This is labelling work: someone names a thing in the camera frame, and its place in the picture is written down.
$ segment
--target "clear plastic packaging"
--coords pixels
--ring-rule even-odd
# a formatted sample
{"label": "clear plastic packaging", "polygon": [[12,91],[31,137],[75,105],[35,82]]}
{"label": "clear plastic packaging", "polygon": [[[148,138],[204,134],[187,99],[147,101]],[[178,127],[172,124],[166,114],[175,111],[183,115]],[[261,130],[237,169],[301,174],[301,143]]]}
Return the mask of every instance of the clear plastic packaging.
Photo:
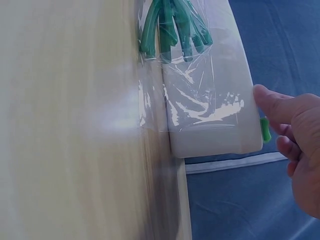
{"label": "clear plastic packaging", "polygon": [[[159,2],[163,5],[171,3],[171,6],[179,3],[185,12],[189,11],[185,14],[189,16],[187,26],[190,26],[187,34],[179,34],[179,24],[173,25],[177,19],[174,8],[172,21],[162,24],[159,17],[155,24],[158,31],[149,30],[150,9],[153,11],[156,3],[161,6]],[[193,30],[194,19],[199,23],[202,35],[194,35],[200,32]],[[157,113],[153,106],[155,102],[163,101],[168,122],[163,131],[170,132],[171,148],[178,158],[240,154],[261,149],[262,135],[252,93],[253,83],[227,0],[147,1],[140,11],[139,31],[141,64],[146,70],[140,75],[139,82],[142,127],[155,129],[152,119]],[[148,41],[146,33],[151,34]],[[172,37],[176,36],[174,33],[180,36],[177,44],[164,47],[163,43],[168,43],[166,39],[176,39]],[[201,50],[197,49],[200,46],[197,39],[201,40]],[[185,47],[182,40],[193,44]],[[161,70],[161,84],[154,77],[156,69]]]}
{"label": "clear plastic packaging", "polygon": [[169,64],[180,54],[185,62],[192,62],[213,44],[205,23],[203,4],[199,1],[145,1],[139,23],[143,26],[139,49],[145,60],[160,59]]}

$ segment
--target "white plastic container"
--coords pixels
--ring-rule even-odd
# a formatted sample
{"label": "white plastic container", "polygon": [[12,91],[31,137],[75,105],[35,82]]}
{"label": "white plastic container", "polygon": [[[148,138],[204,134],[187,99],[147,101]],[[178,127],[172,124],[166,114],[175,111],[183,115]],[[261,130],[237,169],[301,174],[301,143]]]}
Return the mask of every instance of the white plastic container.
{"label": "white plastic container", "polygon": [[[209,102],[190,101],[188,94],[177,91],[184,86],[177,86],[179,81],[175,82],[185,72],[172,73],[177,61],[183,60],[176,58],[163,66],[172,152],[177,158],[190,158],[259,151],[263,145],[260,118],[247,58],[231,7],[228,0],[206,0],[204,4],[213,46],[205,66],[202,63],[197,66],[207,68],[207,74],[201,76],[199,71],[199,76],[193,76],[191,81],[203,91],[211,89],[213,94]],[[172,106],[174,104],[184,106],[187,116],[179,114]],[[188,122],[192,114],[200,117],[199,111],[193,111],[194,104],[201,105],[206,113],[201,116],[199,124]]]}

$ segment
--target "beige surface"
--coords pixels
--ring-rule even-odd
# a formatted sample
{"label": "beige surface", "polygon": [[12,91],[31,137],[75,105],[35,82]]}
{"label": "beige surface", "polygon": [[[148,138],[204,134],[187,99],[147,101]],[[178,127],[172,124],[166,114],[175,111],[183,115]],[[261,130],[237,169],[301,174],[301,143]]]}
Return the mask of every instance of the beige surface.
{"label": "beige surface", "polygon": [[139,128],[135,12],[0,1],[1,240],[191,239],[184,163]]}

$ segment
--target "blue cloth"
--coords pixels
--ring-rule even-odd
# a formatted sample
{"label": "blue cloth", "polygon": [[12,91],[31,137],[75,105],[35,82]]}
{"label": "blue cloth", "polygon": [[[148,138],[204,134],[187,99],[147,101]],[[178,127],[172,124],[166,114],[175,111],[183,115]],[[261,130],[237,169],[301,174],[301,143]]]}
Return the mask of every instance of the blue cloth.
{"label": "blue cloth", "polygon": [[[230,0],[254,84],[296,96],[320,95],[320,1]],[[262,151],[186,159],[186,164],[276,152],[276,135]]]}
{"label": "blue cloth", "polygon": [[187,176],[193,240],[318,240],[295,204],[287,161]]}
{"label": "blue cloth", "polygon": [[[320,1],[229,0],[255,84],[320,94]],[[190,158],[187,164],[276,151]],[[320,221],[295,204],[287,161],[187,176],[194,240],[318,240]]]}

